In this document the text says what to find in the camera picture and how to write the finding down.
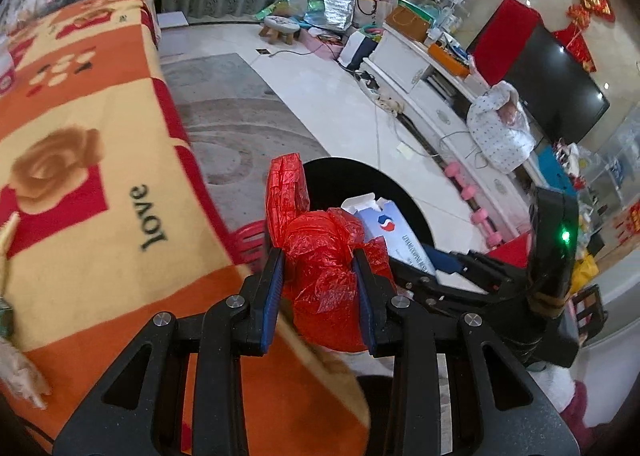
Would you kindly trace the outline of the white gloved right hand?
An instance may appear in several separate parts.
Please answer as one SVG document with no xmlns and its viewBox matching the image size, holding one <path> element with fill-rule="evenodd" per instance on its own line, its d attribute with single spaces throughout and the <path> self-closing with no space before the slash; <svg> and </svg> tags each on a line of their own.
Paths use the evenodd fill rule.
<svg viewBox="0 0 640 456">
<path fill-rule="evenodd" d="M 563 413 L 570 406 L 576 392 L 570 369 L 547 362 L 537 362 L 529 367 L 528 372 L 559 413 Z"/>
</svg>

